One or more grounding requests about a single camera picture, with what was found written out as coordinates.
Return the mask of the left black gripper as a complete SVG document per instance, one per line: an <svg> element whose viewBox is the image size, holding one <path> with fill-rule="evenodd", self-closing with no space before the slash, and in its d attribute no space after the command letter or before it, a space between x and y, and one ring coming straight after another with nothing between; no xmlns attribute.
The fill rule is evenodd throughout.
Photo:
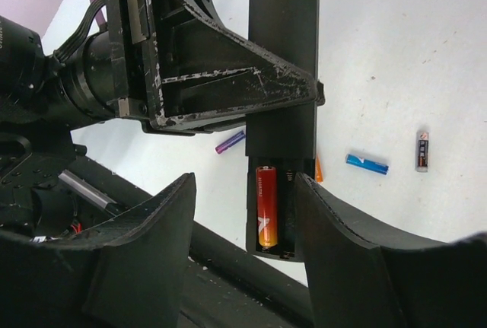
<svg viewBox="0 0 487 328"><path fill-rule="evenodd" d="M162 20L181 9L188 21ZM314 70L223 25L212 0L107 0L118 118L192 135L318 98Z"/></svg>

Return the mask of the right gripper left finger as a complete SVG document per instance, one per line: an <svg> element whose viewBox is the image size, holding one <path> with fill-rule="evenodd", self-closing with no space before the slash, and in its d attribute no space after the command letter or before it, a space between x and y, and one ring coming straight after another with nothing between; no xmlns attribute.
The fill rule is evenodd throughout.
<svg viewBox="0 0 487 328"><path fill-rule="evenodd" d="M181 175L67 239L1 233L3 327L175 327L196 207Z"/></svg>

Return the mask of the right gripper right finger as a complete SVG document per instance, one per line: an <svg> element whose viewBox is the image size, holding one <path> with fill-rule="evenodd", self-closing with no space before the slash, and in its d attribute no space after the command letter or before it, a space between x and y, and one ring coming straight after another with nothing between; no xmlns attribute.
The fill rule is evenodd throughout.
<svg viewBox="0 0 487 328"><path fill-rule="evenodd" d="M444 243L295 179L297 236L317 327L484 327L486 235Z"/></svg>

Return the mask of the black remote control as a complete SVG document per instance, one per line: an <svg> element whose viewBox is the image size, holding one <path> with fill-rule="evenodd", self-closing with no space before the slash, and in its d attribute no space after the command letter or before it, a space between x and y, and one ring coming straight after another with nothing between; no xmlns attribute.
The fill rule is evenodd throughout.
<svg viewBox="0 0 487 328"><path fill-rule="evenodd" d="M317 77L320 0L250 0L249 39L258 46ZM315 176L317 108L324 103L323 86L316 102L285 107L247 117L247 225L248 253L272 260L302 262L296 243L294 178ZM258 167L276 173L277 244L259 242Z"/></svg>

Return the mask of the red orange battery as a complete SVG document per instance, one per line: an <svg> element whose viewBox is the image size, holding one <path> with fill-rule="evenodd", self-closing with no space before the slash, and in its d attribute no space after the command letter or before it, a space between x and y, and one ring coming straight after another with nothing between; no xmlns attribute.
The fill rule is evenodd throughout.
<svg viewBox="0 0 487 328"><path fill-rule="evenodd" d="M270 249L279 242L277 172L274 167L256 169L256 210L259 245Z"/></svg>

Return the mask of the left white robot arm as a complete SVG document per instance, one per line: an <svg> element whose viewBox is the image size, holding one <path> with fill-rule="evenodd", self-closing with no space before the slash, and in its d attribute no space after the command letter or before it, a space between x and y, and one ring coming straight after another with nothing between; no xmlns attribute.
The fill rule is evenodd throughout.
<svg viewBox="0 0 487 328"><path fill-rule="evenodd" d="M319 0L250 0L249 35L226 28L212 0L93 0L45 55L37 33L1 21L1 226L32 235L35 189L86 150L73 130L112 119L192 136L250 114L323 104L323 85L281 43L318 34Z"/></svg>

